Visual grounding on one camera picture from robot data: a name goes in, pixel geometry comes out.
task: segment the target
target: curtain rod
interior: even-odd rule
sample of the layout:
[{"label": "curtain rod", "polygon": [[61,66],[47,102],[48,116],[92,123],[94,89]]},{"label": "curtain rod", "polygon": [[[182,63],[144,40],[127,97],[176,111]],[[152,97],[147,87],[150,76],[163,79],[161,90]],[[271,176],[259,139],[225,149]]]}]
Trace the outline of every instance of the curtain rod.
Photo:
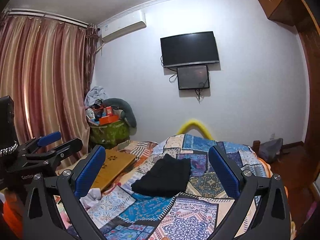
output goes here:
[{"label": "curtain rod", "polygon": [[50,12],[44,12],[44,11],[38,11],[38,10],[31,10],[31,9],[16,9],[16,8],[8,9],[8,14],[9,15],[30,15],[30,16],[38,16],[38,17],[44,16],[44,17],[59,20],[62,22],[78,25],[83,28],[87,28],[89,25],[88,23],[85,23],[85,22],[82,22],[82,21],[79,21],[76,19],[72,19],[69,17],[65,17],[63,15],[50,13]]}]

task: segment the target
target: orange box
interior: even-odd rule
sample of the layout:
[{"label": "orange box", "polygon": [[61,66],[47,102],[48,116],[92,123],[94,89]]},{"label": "orange box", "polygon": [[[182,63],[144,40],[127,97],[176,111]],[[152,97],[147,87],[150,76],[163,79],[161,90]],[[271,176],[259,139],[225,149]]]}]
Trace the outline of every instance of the orange box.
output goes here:
[{"label": "orange box", "polygon": [[112,115],[114,115],[111,106],[107,106],[107,107],[105,108],[105,111],[106,111],[106,115],[107,115],[107,116],[112,116]]},{"label": "orange box", "polygon": [[107,124],[107,123],[112,123],[116,122],[119,120],[119,116],[117,115],[112,115],[112,116],[104,116],[99,119],[100,125]]}]

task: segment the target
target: green basket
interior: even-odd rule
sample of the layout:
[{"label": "green basket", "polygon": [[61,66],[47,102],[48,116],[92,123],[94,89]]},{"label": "green basket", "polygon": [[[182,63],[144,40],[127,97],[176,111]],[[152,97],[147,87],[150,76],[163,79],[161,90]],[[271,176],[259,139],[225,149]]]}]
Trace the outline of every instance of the green basket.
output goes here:
[{"label": "green basket", "polygon": [[119,120],[106,125],[90,125],[90,145],[102,145],[111,149],[129,139],[129,126],[124,120]]}]

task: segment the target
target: silver screw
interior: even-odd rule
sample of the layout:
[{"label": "silver screw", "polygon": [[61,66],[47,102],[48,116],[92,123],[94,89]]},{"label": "silver screw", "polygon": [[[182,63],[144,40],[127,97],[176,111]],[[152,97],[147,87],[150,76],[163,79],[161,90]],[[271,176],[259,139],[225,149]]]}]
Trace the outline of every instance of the silver screw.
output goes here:
[{"label": "silver screw", "polygon": [[37,173],[36,175],[33,176],[33,179],[40,179],[41,175]]},{"label": "silver screw", "polygon": [[281,179],[281,177],[280,177],[279,174],[273,174],[273,177],[274,177],[276,180],[280,180],[280,179]]},{"label": "silver screw", "polygon": [[63,176],[69,176],[71,174],[71,170],[65,170],[62,174]]},{"label": "silver screw", "polygon": [[252,172],[249,171],[249,170],[244,170],[244,171],[243,171],[243,174],[244,174],[245,176],[247,176],[247,177],[250,177],[250,176],[252,175]]}]

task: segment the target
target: yellow pipe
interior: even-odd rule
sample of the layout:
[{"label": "yellow pipe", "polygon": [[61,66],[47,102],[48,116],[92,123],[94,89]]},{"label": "yellow pipe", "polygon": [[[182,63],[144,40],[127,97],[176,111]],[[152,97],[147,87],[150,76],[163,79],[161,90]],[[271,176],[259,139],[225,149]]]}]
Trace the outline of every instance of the yellow pipe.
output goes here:
[{"label": "yellow pipe", "polygon": [[199,122],[198,120],[191,119],[188,122],[186,122],[184,125],[181,126],[180,130],[178,131],[178,134],[186,133],[188,131],[188,128],[190,126],[196,126],[200,129],[202,132],[202,135],[204,138],[209,139],[209,140],[214,140],[211,134],[209,133],[208,129],[204,126],[203,123]]}]

